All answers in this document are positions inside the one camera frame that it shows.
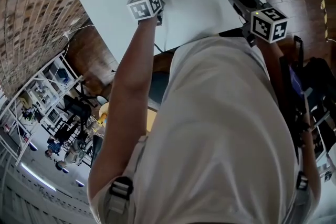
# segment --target white cube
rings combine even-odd
[[[152,18],[162,9],[160,0],[128,0],[127,7],[136,21]]]
[[[273,43],[287,34],[288,17],[276,8],[266,8],[251,13],[251,32]]]

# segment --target wooden floor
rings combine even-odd
[[[326,42],[324,33],[324,16],[321,0],[267,0],[281,9],[288,17],[289,34],[279,45],[284,53],[295,58],[297,48],[293,45],[294,35],[302,38],[305,43],[305,59],[311,57],[324,58],[336,71],[336,46],[333,42]],[[336,1],[325,0],[328,11],[329,38],[336,40]],[[172,55],[163,54],[154,59],[155,71],[169,71]],[[67,60],[72,66],[86,77],[89,89],[98,94],[105,92],[113,79],[111,70],[115,70],[117,63],[107,49],[94,27],[81,30],[70,43]]]

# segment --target hazard tape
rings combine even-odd
[[[327,10],[326,10],[326,1],[322,0],[322,9],[324,13],[324,25],[325,25],[325,39],[328,41],[328,16],[327,16]]]

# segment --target white metal frame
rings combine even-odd
[[[47,62],[40,70],[38,70],[23,86],[21,89],[19,89],[17,91],[17,93],[13,96],[13,98],[10,100],[9,104],[6,106],[6,108],[4,109],[4,111],[1,113],[0,115],[0,120],[3,118],[3,116],[7,113],[7,111],[9,111],[9,113],[11,114],[11,116],[13,116],[15,118],[16,121],[16,125],[17,127],[21,127],[28,135],[29,135],[29,139],[28,141],[23,145],[20,154],[18,155],[17,152],[15,152],[10,145],[7,144],[7,142],[0,136],[0,143],[4,145],[4,147],[9,151],[9,153],[11,154],[11,156],[16,159],[16,165],[19,164],[26,148],[28,147],[29,143],[31,142],[36,130],[38,129],[38,127],[44,122],[44,120],[47,119],[48,115],[53,111],[53,109],[57,106],[57,104],[59,103],[60,100],[63,99],[64,95],[71,89],[73,88],[76,83],[82,78],[82,76],[77,76],[76,73],[73,71],[73,69],[71,68],[71,66],[69,65],[69,63],[66,61],[63,53],[65,51],[63,50],[62,52],[60,52],[58,55],[56,55],[54,58],[52,58],[52,60],[50,60],[49,62]],[[59,83],[58,81],[55,80],[49,80],[49,79],[44,79],[39,77],[39,75],[41,74],[41,72],[47,68],[50,64],[52,64],[53,62],[55,62],[57,59],[59,59],[61,61],[61,63],[64,64],[64,66],[66,67],[66,69],[68,69],[68,72],[70,72],[71,76],[73,77],[74,81],[70,84],[70,85],[65,85],[62,83]],[[58,98],[55,101],[55,103],[48,107],[46,113],[44,113],[45,115],[43,116],[43,118],[40,120],[40,122],[36,122],[35,125],[33,126],[33,128],[28,131],[28,129],[20,122],[20,120],[17,118],[17,112],[15,111],[15,113],[13,111],[11,111],[10,107],[12,106],[12,104],[15,104],[15,109],[16,109],[16,99],[20,96],[20,94],[26,89],[26,87],[34,80],[40,80],[40,81],[47,81],[48,83],[55,83],[56,85],[61,85],[62,86],[66,86],[66,90],[63,91],[61,90],[61,94],[58,94]],[[19,144],[19,149],[22,146],[22,141],[20,139],[20,144]]]

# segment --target fluorescent light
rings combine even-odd
[[[32,176],[34,176],[37,180],[41,181],[44,185],[46,185],[47,187],[51,188],[53,191],[56,191],[56,189],[48,184],[47,182],[45,182],[42,178],[40,178],[38,175],[36,175],[32,170],[30,170],[24,163],[21,163],[21,166],[28,172],[30,173]]]
[[[29,143],[30,143],[30,145],[32,145],[37,150],[37,147],[32,142],[29,142]]]
[[[77,179],[76,179],[76,182],[77,182],[78,184],[81,184],[81,185],[85,186],[81,181],[79,181],[79,180],[77,180]]]

